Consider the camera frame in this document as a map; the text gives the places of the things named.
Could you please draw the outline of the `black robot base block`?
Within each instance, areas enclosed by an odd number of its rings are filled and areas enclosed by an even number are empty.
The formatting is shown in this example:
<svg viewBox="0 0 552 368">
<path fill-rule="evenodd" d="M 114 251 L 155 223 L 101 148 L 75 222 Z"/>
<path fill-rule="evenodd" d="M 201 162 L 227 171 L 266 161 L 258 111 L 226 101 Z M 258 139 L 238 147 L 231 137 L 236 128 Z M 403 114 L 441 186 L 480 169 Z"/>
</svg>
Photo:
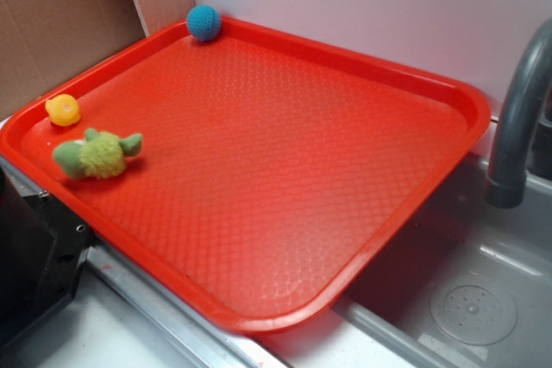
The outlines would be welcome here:
<svg viewBox="0 0 552 368">
<path fill-rule="evenodd" d="M 58 198 L 23 196 L 1 172 L 2 351 L 73 300 L 90 240 Z"/>
</svg>

